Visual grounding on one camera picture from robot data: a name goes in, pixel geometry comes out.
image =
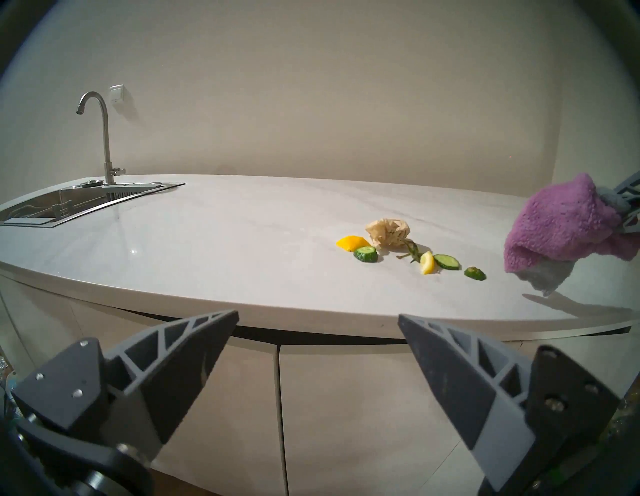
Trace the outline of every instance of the crumpled paper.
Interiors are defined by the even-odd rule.
[[[371,236],[373,246],[404,247],[403,239],[409,235],[409,225],[402,219],[380,219],[364,228]]]

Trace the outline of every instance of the kitchen countertop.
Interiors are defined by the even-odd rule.
[[[78,184],[83,178],[17,198]],[[640,264],[592,255],[549,298],[503,268],[504,240],[525,198],[323,179],[125,176],[186,185],[54,228],[0,227],[0,274],[71,298],[174,317],[223,308],[241,324],[401,337],[398,313],[500,339],[565,337],[640,319]],[[335,242],[405,219],[410,237],[487,274],[423,276],[395,253],[358,262]]]

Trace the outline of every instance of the pink cloth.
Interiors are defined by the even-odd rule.
[[[633,259],[640,233],[620,234],[622,219],[596,193],[588,174],[543,188],[528,199],[504,245],[504,270],[517,272],[544,257],[578,260],[598,253]]]

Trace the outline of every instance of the wall outlet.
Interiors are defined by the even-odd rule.
[[[124,97],[124,85],[118,84],[116,86],[112,86],[109,89],[109,99],[112,104],[122,102],[122,98]]]

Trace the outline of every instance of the sink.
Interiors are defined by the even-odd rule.
[[[89,181],[35,196],[0,211],[0,225],[55,227],[82,215],[139,196],[181,186],[183,182],[102,184]]]

